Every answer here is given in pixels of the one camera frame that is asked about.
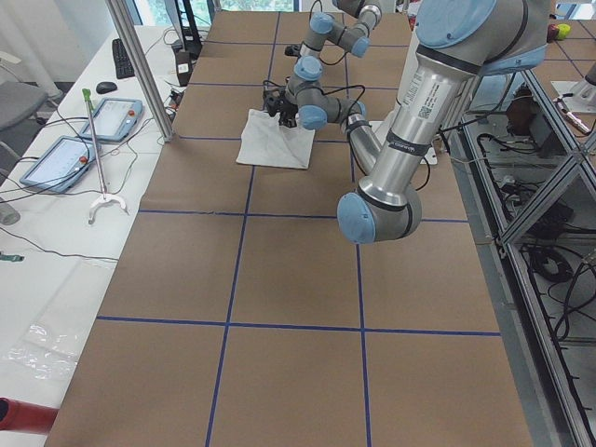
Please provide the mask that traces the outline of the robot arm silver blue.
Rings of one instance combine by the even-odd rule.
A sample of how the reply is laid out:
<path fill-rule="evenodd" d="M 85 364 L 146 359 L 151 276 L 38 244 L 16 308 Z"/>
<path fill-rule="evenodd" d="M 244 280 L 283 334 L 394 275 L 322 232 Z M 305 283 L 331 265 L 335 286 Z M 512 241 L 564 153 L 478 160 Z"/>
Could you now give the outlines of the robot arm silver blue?
<path fill-rule="evenodd" d="M 407 237 L 422 215 L 411 180 L 456 93 L 473 76 L 516 73 L 544 60 L 549 2 L 423 2 L 414 26 L 417 40 L 407 57 L 417 67 L 382 141 L 361 103 L 327 95 L 319 83 L 324 44 L 363 56 L 382 18 L 380 5 L 337 1 L 335 6 L 356 23 L 345 27 L 325 12 L 311 16 L 285 97 L 296 108 L 303 128 L 340 125 L 364 173 L 356 190 L 338 202 L 336 216 L 344 236 L 357 244 Z"/>
<path fill-rule="evenodd" d="M 356 19 L 351 25 L 338 21 L 330 13 L 318 11 L 310 16 L 308 31 L 300 44 L 286 46 L 284 55 L 318 58 L 326 43 L 332 43 L 344 53 L 362 58 L 370 46 L 372 31 L 381 22 L 383 11 L 379 1 L 333 1 L 333 5 Z"/>

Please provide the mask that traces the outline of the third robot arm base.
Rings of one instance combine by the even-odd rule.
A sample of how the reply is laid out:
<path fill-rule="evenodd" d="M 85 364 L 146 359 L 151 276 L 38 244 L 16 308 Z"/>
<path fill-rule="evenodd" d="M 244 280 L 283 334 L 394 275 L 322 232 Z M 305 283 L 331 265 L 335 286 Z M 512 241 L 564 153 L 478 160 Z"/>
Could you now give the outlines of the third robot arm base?
<path fill-rule="evenodd" d="M 578 115 L 595 114 L 595 65 L 577 82 L 552 81 L 558 95 L 552 100 L 562 117 L 583 134 L 590 133 Z"/>

